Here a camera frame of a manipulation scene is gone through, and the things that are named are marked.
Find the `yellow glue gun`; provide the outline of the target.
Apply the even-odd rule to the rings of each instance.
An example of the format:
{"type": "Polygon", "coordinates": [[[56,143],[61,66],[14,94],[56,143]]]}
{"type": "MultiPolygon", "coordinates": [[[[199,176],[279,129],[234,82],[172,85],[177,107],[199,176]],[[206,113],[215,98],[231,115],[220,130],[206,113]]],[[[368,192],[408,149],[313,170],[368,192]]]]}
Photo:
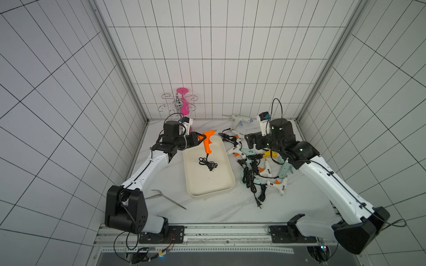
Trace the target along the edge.
{"type": "Polygon", "coordinates": [[[274,152],[274,151],[271,151],[271,150],[264,151],[261,154],[262,154],[263,158],[266,158],[266,157],[278,157],[278,154],[276,152],[274,152]]]}

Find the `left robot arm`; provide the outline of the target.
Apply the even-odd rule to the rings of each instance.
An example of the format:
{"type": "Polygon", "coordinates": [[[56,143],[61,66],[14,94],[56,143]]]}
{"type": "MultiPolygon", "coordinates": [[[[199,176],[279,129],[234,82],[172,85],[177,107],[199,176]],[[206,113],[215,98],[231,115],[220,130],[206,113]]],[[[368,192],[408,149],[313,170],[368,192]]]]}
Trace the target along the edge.
{"type": "Polygon", "coordinates": [[[191,132],[193,120],[184,117],[166,121],[163,132],[152,146],[146,161],[122,185],[113,185],[106,196],[105,225],[136,235],[156,234],[166,237],[168,219],[150,215],[143,194],[149,182],[170,163],[177,151],[200,145],[206,136],[191,132]]]}

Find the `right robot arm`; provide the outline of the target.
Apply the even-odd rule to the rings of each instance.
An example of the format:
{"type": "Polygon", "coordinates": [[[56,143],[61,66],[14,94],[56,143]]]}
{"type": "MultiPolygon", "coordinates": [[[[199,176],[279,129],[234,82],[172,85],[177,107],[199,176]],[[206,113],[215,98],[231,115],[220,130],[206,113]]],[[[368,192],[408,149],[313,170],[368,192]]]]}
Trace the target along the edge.
{"type": "Polygon", "coordinates": [[[245,135],[249,148],[269,148],[294,169],[307,176],[336,207],[338,214],[322,221],[298,214],[288,221],[305,237],[336,241],[351,254],[359,255],[378,236],[390,218],[384,207],[374,207],[341,179],[307,141],[298,141],[292,124],[271,119],[267,112],[257,116],[260,132],[245,135]]]}

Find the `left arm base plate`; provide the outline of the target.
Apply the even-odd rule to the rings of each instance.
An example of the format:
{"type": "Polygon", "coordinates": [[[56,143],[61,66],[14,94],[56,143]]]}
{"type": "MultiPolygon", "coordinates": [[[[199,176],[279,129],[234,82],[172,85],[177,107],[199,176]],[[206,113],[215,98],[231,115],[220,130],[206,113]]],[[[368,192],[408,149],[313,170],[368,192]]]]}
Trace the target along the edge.
{"type": "Polygon", "coordinates": [[[185,226],[168,226],[160,233],[143,233],[138,242],[140,244],[181,244],[184,236],[185,226]]]}

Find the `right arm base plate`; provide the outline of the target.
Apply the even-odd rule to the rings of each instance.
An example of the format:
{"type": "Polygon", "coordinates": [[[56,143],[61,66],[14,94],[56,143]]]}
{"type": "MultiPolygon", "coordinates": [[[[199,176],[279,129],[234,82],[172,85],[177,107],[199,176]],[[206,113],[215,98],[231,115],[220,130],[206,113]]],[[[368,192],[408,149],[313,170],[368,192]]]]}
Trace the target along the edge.
{"type": "Polygon", "coordinates": [[[295,226],[270,226],[268,233],[271,235],[273,243],[280,244],[314,244],[317,243],[315,237],[303,236],[295,226]]]}

